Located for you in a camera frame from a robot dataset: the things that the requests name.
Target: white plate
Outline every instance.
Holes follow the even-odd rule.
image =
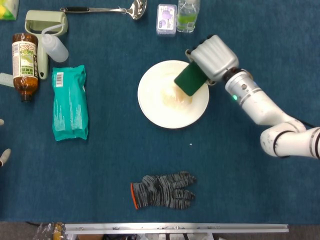
[[[194,123],[205,112],[209,102],[207,84],[192,96],[190,102],[188,96],[174,83],[187,66],[188,63],[184,61],[163,61],[152,66],[141,78],[138,87],[139,105],[144,115],[154,124],[168,129],[183,128]]]

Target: metal ladle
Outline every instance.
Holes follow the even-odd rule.
[[[126,8],[95,8],[86,6],[66,6],[61,7],[60,11],[65,13],[86,14],[86,13],[123,13],[129,14],[134,20],[138,20],[145,13],[147,0],[134,0],[129,9]]]

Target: gray work glove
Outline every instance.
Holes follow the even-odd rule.
[[[146,206],[164,206],[173,209],[187,209],[195,195],[185,189],[196,177],[186,171],[179,173],[143,177],[142,182],[131,183],[131,195],[136,209]]]

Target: plastic bottle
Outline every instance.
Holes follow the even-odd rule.
[[[12,37],[13,85],[22,102],[30,102],[38,89],[38,62],[36,36],[17,33]]]
[[[182,33],[192,33],[200,10],[200,0],[179,0],[176,29]]]
[[[52,58],[52,60],[58,63],[66,61],[69,57],[69,52],[57,36],[45,33],[62,26],[63,24],[51,26],[44,29],[41,33],[42,47],[44,48],[46,53]]]

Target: teal package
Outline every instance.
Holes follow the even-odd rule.
[[[54,90],[52,129],[56,141],[88,135],[85,66],[53,68]]]

